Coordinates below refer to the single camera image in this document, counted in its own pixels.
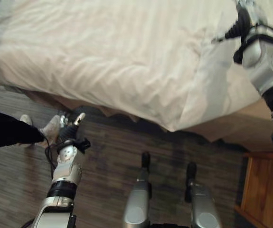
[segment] mattress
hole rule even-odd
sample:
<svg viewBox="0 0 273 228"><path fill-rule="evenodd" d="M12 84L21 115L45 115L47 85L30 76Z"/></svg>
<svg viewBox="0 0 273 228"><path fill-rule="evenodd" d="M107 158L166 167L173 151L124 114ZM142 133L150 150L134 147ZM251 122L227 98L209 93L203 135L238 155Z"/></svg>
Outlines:
<svg viewBox="0 0 273 228"><path fill-rule="evenodd" d="M238 40L211 44L236 17L231 0L0 0L0 84L186 129L259 99Z"/></svg>

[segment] person's leg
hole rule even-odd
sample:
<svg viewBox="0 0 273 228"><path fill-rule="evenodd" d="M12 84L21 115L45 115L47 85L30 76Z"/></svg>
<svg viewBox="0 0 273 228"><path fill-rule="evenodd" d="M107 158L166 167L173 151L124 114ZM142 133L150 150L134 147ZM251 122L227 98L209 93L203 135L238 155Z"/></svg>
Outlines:
<svg viewBox="0 0 273 228"><path fill-rule="evenodd" d="M0 113L0 147L16 143L42 142L44 138L44 134L36 127Z"/></svg>

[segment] wooden cabinet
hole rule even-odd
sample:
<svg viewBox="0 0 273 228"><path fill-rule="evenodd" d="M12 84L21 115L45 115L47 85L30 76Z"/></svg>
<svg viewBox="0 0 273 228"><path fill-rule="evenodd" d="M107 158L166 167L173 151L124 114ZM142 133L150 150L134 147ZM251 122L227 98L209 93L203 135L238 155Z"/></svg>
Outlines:
<svg viewBox="0 0 273 228"><path fill-rule="evenodd" d="M243 199L235 209L258 228L273 228L273 153L249 157Z"/></svg>

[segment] sneaker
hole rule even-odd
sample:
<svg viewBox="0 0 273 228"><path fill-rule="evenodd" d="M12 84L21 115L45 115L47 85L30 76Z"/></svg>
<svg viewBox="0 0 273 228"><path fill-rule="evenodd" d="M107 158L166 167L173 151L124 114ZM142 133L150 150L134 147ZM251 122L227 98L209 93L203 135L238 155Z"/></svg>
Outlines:
<svg viewBox="0 0 273 228"><path fill-rule="evenodd" d="M25 122L26 124L31 125L31 126L33 125L33 122L32 122L31 117L29 115L25 115L25 114L22 115L21 118L20 118L20 121ZM29 147L32 144L17 143L16 145L26 148L26 147Z"/></svg>
<svg viewBox="0 0 273 228"><path fill-rule="evenodd" d="M49 144L52 145L56 142L58 133L60 130L60 116L55 115L50 122L40 131L44 134L44 136L49 141ZM46 148L48 146L47 141L44 140L43 142L38 142L36 145Z"/></svg>

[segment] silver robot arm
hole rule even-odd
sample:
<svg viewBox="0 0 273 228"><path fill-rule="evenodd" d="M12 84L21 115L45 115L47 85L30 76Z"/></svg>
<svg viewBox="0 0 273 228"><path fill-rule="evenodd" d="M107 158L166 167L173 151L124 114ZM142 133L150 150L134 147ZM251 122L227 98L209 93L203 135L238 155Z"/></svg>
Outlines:
<svg viewBox="0 0 273 228"><path fill-rule="evenodd" d="M43 200L32 228L74 228L74 198L82 177L85 150L90 147L87 139L75 140L79 123L85 114L80 114L72 126L65 129L65 142L57 149L57 167L50 190Z"/></svg>
<svg viewBox="0 0 273 228"><path fill-rule="evenodd" d="M273 31L273 28L267 25L264 11L254 0L235 2L238 20L225 35L212 42L241 38L241 47L235 52L234 61L249 71L249 79L266 101L273 120L273 37L266 33L267 29Z"/></svg>

